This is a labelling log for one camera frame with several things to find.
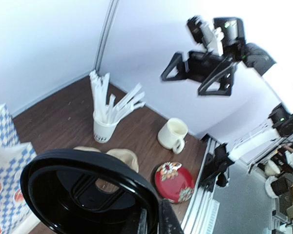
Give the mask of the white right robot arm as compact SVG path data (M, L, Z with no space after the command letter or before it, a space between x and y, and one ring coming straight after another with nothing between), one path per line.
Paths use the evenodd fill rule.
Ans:
M249 164L275 140L293 134L293 85L278 63L249 43L242 54L217 56L190 51L173 55L162 81L195 81L201 101L192 109L190 128L221 142L210 154L199 185L212 190L228 185L228 168Z

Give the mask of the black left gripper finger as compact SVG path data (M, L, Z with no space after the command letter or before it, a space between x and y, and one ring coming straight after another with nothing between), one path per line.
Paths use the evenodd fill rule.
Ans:
M159 234L184 234L178 218L167 199L159 201Z

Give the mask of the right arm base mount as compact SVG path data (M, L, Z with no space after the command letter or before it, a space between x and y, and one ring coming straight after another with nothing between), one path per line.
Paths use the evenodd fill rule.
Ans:
M199 184L209 192L214 191L215 185L221 188L229 185L229 173L226 175L225 172L234 161L229 159L226 146L227 143L223 143L215 148L213 155L208 153Z

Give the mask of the black plastic cup lid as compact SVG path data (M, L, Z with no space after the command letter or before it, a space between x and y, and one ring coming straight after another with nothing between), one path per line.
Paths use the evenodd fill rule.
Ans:
M147 234L158 230L153 186L121 160L99 152L50 150L21 173L35 216L58 234Z

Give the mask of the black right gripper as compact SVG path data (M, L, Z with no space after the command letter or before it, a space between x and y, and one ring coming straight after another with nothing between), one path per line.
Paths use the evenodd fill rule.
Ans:
M195 50L188 52L186 63L183 61L183 53L176 52L162 72L161 80L189 79L202 83L198 88L199 96L231 96L236 66L237 63L231 58ZM169 77L174 68L177 74Z

